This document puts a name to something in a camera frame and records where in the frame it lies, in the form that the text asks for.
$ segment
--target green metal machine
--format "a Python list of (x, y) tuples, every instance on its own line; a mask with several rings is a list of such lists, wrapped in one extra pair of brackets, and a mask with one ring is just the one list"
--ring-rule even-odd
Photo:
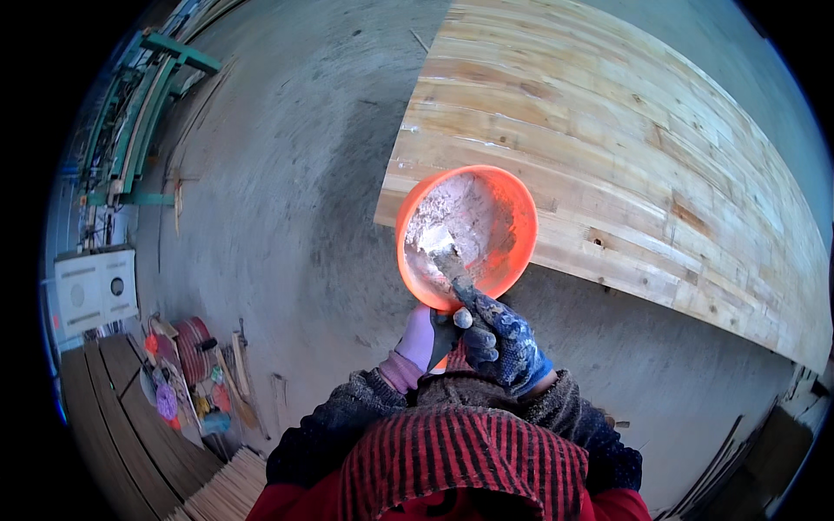
[(126, 53), (93, 124), (78, 171), (82, 206), (119, 204), (173, 205), (173, 194), (141, 189), (142, 173), (153, 131), (168, 97), (185, 92), (173, 77), (189, 65), (206, 74), (220, 70), (219, 61), (176, 40), (146, 29)]

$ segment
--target white electrical box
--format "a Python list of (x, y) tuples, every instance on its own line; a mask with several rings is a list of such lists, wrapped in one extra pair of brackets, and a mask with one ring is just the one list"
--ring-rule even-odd
[(74, 335), (139, 313), (132, 249), (55, 263), (64, 334)]

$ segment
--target dark knit sleeve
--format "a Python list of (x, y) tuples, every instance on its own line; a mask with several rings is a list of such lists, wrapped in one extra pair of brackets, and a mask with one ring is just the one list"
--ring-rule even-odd
[(566, 369), (539, 396), (523, 402), (524, 416), (530, 423), (547, 428), (588, 451), (588, 476), (585, 487), (590, 495), (612, 488), (640, 491), (643, 457), (626, 447), (605, 422), (605, 415), (579, 395), (579, 385)]
[(405, 397), (378, 369), (351, 373), (299, 427), (284, 432), (266, 463), (267, 484), (311, 488), (342, 464), (366, 427), (404, 408)]

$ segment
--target blue work glove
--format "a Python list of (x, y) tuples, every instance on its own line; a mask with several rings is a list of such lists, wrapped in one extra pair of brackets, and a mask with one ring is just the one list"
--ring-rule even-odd
[[(474, 323), (463, 334), (466, 362), (478, 373), (495, 378), (511, 396), (527, 394), (553, 368), (535, 344), (530, 325), (481, 292), (473, 307)], [(455, 316), (455, 322), (460, 325), (465, 320)]]

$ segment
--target wood strip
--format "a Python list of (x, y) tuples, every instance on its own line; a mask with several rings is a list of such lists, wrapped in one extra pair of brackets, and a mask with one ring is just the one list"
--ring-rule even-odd
[(790, 171), (717, 83), (571, 0), (459, 0), (426, 57), (374, 221), (438, 171), (530, 190), (533, 262), (620, 289), (820, 373), (828, 257)]
[(116, 389), (116, 394), (121, 395), (136, 377), (142, 362), (125, 335), (99, 338), (98, 347), (101, 349), (113, 388)]
[(195, 447), (159, 417), (138, 379), (125, 391), (122, 405), (151, 459), (180, 498), (197, 492), (222, 468), (213, 453)]
[(104, 367), (98, 345), (87, 343), (83, 349), (87, 358), (90, 379), (93, 382), (93, 391), (96, 394), (104, 422), (107, 424), (116, 450), (118, 450), (139, 492), (157, 516), (164, 518), (182, 502), (168, 488), (162, 475), (153, 466), (153, 462), (133, 431), (127, 415), (118, 402), (116, 389), (110, 386), (110, 377)]
[(688, 504), (690, 499), (698, 492), (701, 485), (709, 479), (713, 470), (715, 470), (716, 466), (718, 466), (721, 463), (721, 460), (725, 457), (725, 452), (730, 447), (730, 444), (733, 441), (733, 436), (736, 435), (736, 430), (738, 429), (738, 425), (739, 423), (741, 423), (742, 418), (744, 418), (744, 415), (739, 414), (738, 418), (736, 418), (736, 421), (732, 424), (730, 432), (727, 433), (726, 438), (724, 438), (724, 442), (718, 448), (718, 452), (716, 452), (716, 455), (712, 457), (712, 460), (706, 466), (704, 472), (701, 473), (701, 476), (697, 479), (697, 481), (695, 481), (695, 484), (692, 485), (692, 488), (689, 489), (689, 492), (687, 492), (686, 495), (683, 498), (681, 498), (681, 501), (679, 501), (678, 504), (672, 510), (666, 513), (666, 515), (674, 515), (680, 513), (680, 511)]
[(157, 519), (110, 438), (81, 348), (62, 353), (61, 383), (78, 451), (113, 511), (121, 519)]

